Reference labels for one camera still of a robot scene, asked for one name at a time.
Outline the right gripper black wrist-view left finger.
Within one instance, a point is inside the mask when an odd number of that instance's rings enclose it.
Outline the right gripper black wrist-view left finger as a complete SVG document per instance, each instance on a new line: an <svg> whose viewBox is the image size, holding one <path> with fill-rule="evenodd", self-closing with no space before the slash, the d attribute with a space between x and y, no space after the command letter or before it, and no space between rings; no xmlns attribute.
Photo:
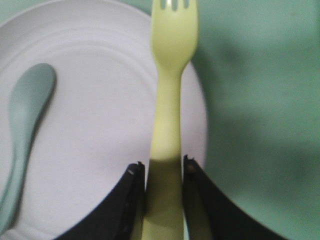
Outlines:
<svg viewBox="0 0 320 240"><path fill-rule="evenodd" d="M145 196L145 166L129 164L112 191L58 240L140 240Z"/></svg>

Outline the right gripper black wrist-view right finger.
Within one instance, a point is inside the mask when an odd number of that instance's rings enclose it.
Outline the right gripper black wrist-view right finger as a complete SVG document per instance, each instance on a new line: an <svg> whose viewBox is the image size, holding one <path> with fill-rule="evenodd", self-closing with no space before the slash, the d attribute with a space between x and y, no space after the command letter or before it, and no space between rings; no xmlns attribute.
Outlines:
<svg viewBox="0 0 320 240"><path fill-rule="evenodd" d="M235 163L209 176L183 159L183 205L192 240L317 240L320 165L297 158Z"/></svg>

